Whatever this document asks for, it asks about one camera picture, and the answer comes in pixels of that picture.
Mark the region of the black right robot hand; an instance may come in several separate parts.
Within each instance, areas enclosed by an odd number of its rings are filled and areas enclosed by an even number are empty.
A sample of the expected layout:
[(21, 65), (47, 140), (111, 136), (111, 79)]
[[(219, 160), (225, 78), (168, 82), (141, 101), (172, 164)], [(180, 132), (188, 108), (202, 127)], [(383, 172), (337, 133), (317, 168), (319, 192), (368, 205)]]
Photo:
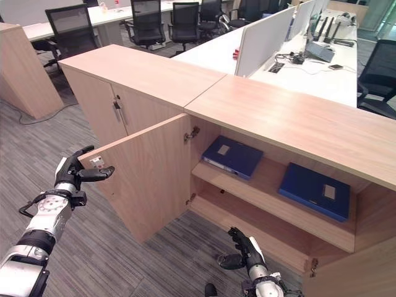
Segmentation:
[(250, 271), (255, 265), (261, 265), (267, 269), (264, 258), (257, 251), (251, 240), (238, 228), (231, 227), (228, 234), (236, 243), (235, 248), (240, 251), (239, 254), (220, 255), (217, 262), (221, 268), (226, 270), (236, 270), (246, 268)]

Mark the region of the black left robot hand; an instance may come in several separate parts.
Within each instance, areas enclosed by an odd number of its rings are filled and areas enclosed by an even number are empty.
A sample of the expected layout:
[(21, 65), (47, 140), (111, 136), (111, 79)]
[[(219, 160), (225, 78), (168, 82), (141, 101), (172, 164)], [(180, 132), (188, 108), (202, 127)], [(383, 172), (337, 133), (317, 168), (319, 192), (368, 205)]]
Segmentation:
[(97, 182), (109, 178), (115, 171), (114, 166), (107, 168), (92, 168), (85, 169), (79, 161), (79, 157), (94, 149), (93, 145), (86, 146), (71, 156), (67, 157), (60, 169), (55, 174), (55, 186), (60, 183), (69, 183), (77, 190), (80, 190), (81, 183), (84, 182)]

